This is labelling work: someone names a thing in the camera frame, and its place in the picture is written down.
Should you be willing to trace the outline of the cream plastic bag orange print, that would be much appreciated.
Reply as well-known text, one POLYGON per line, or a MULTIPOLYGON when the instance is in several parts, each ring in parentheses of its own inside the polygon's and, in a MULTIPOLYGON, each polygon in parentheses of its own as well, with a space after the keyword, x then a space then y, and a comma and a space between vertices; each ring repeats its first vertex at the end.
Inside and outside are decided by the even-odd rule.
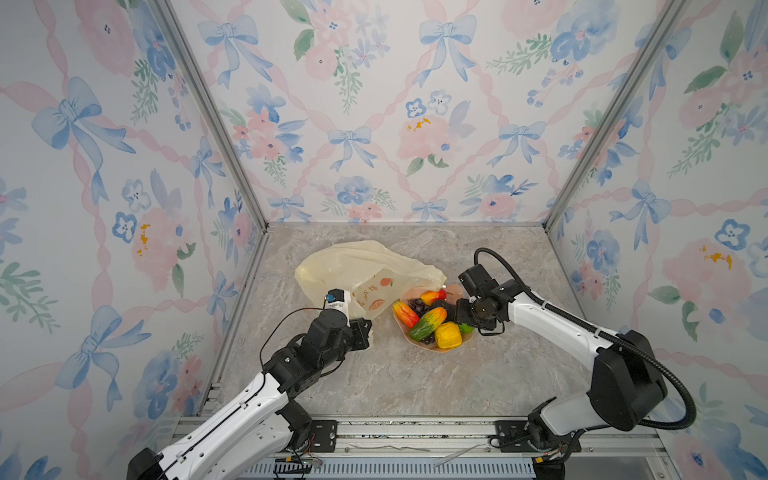
POLYGON ((414 288, 437 290, 446 275, 437 267, 397 254, 377 241, 332 245, 304 259, 295 280, 314 305, 330 290, 349 293, 349 313, 374 319, 414 288))

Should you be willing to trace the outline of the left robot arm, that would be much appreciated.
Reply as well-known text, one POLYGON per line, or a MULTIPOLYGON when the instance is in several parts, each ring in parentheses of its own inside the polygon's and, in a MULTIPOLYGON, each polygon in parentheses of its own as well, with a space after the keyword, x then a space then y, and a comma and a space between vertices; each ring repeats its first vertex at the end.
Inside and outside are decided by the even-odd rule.
POLYGON ((310 440, 311 416, 296 397, 333 364, 370 346, 373 323, 335 308, 320 309, 261 366, 251 383, 201 426, 160 452, 145 448, 128 479, 235 479, 259 461, 310 440))

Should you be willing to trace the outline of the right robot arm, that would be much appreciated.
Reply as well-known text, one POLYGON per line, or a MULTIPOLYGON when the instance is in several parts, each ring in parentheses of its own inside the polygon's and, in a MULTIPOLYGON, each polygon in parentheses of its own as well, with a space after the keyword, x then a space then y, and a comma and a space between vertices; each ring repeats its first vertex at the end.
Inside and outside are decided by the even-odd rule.
POLYGON ((468 295, 456 304, 460 322, 486 336, 503 333, 507 324, 524 327, 591 374, 586 392, 537 406, 512 443, 525 441, 535 451, 549 452, 592 430, 629 432, 643 426, 676 431, 695 422, 697 408, 689 390, 656 359, 642 334, 602 329, 544 300, 519 277, 499 283, 480 264, 459 280, 468 295))

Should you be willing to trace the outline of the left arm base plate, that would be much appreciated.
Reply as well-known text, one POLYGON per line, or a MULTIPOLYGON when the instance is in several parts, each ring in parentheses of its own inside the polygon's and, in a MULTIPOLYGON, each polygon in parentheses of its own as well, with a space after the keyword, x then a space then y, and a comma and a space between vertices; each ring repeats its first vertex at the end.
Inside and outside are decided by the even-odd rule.
POLYGON ((290 426, 289 451, 333 453, 336 450, 339 422, 336 420, 310 420, 290 426))

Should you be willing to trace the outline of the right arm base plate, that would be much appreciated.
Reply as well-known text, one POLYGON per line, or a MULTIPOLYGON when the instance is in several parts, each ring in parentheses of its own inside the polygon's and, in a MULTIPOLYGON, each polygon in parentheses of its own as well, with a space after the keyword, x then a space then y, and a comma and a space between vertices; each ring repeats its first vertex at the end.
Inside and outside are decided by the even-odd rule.
POLYGON ((505 453, 540 453, 545 455, 581 452, 580 440, 574 432, 556 436, 546 427, 531 425, 527 419, 498 420, 488 443, 505 453))

